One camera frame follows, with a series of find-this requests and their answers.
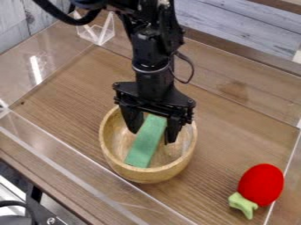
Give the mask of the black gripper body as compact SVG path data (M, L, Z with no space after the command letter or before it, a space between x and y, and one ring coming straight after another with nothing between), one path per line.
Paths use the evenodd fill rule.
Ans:
M195 101L175 87L177 78L173 68L167 65L160 69L132 67L135 81L117 82L113 101L140 108L143 113L152 113L165 119L180 117L181 125L192 121Z

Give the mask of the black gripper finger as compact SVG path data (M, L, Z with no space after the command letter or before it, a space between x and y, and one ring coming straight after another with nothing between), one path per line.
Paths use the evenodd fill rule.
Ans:
M177 134L181 128L180 117L172 116L167 119L167 127L164 131L164 143L169 144L176 141Z
M121 117L128 130L136 134L143 123L143 112L139 107L120 104Z

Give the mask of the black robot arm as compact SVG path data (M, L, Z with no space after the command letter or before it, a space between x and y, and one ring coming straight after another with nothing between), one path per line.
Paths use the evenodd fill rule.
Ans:
M120 107L127 128L140 129L143 114L167 119L164 142L173 143L184 125L192 121L195 101L176 89L179 79L173 59L188 57L179 52L184 31L175 15L173 0L70 0L85 10L111 10L117 15L131 42L132 82L117 82L113 101Z

